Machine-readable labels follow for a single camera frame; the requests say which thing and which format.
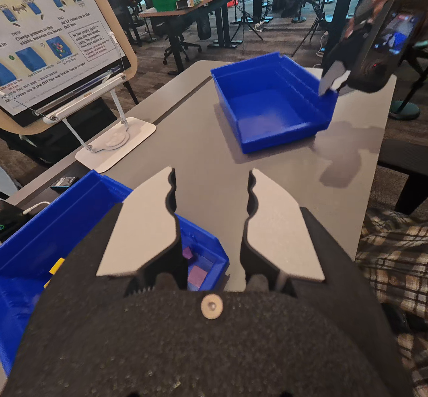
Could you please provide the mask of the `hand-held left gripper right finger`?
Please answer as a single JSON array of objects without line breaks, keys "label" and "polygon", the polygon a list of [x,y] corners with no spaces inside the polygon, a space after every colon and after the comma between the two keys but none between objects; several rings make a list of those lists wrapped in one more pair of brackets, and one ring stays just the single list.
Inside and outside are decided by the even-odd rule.
[{"label": "hand-held left gripper right finger", "polygon": [[249,172],[246,282],[263,275],[271,291],[290,278],[321,283],[325,275],[301,208],[292,195],[259,169]]}]

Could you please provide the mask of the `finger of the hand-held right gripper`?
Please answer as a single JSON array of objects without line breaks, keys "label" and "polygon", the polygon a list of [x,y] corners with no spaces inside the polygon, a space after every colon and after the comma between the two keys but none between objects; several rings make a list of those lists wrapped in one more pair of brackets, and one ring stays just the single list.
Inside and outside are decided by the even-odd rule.
[{"label": "finger of the hand-held right gripper", "polygon": [[331,89],[333,91],[351,91],[351,88],[347,84],[350,71],[346,71],[342,76],[334,80]]},{"label": "finger of the hand-held right gripper", "polygon": [[329,69],[324,70],[318,87],[319,96],[323,96],[333,86],[334,82],[341,78],[346,72],[345,65],[342,61],[334,61]]}]

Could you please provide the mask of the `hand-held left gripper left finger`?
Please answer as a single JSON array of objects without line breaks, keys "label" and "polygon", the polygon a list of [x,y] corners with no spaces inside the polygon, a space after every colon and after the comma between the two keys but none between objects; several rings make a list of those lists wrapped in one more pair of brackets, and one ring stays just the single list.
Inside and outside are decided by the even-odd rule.
[{"label": "hand-held left gripper left finger", "polygon": [[152,266],[178,244],[178,255],[166,266],[183,260],[181,234],[175,214],[175,169],[167,166],[134,189],[120,213],[96,276],[125,277]]}]

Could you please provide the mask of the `blue plastic bin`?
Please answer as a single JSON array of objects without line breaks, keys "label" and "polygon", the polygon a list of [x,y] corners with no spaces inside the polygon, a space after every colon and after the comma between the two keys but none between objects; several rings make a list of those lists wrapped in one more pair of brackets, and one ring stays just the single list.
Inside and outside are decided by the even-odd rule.
[{"label": "blue plastic bin", "polygon": [[244,154],[315,136],[333,117],[338,93],[291,58],[268,53],[211,69],[219,104]]}]

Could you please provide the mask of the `blue plastic object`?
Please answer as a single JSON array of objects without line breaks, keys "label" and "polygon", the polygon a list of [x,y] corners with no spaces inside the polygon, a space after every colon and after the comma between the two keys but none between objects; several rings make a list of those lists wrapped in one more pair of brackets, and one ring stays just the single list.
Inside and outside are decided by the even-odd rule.
[{"label": "blue plastic object", "polygon": [[[101,243],[93,229],[132,190],[121,183],[90,171],[71,188],[41,210],[1,244],[1,364],[10,375],[25,329],[36,304],[53,274],[52,267],[66,259],[88,235]],[[96,277],[89,271],[95,260],[94,249],[82,260],[69,262],[54,292],[60,308],[71,314],[97,311],[113,301],[131,296],[126,288],[130,279]]]}]

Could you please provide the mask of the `black round stand base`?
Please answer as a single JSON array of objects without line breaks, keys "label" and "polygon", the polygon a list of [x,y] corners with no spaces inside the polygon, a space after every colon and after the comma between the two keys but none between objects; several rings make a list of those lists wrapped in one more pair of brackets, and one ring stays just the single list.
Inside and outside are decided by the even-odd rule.
[{"label": "black round stand base", "polygon": [[396,100],[391,103],[389,118],[399,121],[411,121],[420,116],[420,108],[411,102]]}]

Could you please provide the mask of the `studio light stand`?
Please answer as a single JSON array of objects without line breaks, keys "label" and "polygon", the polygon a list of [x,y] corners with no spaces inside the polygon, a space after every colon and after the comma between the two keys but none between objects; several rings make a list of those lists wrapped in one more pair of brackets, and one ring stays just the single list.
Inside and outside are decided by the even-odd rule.
[{"label": "studio light stand", "polygon": [[[245,0],[241,0],[241,19],[240,22],[236,28],[236,31],[234,33],[234,35],[231,37],[230,40],[230,44],[231,46],[238,46],[241,45],[242,47],[242,51],[241,54],[244,55],[245,54],[245,33],[247,31],[252,31],[254,34],[256,34],[256,36],[263,41],[262,36],[260,35],[260,32],[258,32],[255,27],[253,27],[248,19],[248,13],[245,10]],[[239,32],[239,30],[242,29],[242,40],[241,42],[235,41],[234,38],[236,37],[237,33]]]}]

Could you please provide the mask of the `black metal stand leg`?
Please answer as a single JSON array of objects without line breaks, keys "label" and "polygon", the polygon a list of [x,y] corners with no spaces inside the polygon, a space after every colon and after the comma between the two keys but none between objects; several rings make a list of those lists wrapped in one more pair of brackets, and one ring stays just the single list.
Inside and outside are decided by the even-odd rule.
[{"label": "black metal stand leg", "polygon": [[131,87],[130,82],[129,81],[125,81],[123,83],[123,86],[126,88],[126,90],[128,91],[128,93],[130,94],[130,96],[131,96],[132,100],[134,101],[135,105],[138,105],[139,104],[139,100],[137,99],[137,97],[136,97],[136,95],[134,93],[134,90]]}]

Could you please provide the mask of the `wood-framed instruction board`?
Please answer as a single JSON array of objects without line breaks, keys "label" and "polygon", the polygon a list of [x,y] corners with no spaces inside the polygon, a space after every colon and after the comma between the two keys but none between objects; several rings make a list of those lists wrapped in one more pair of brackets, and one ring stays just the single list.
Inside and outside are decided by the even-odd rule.
[{"label": "wood-framed instruction board", "polygon": [[1,130],[47,130],[136,74],[108,0],[0,0]]}]

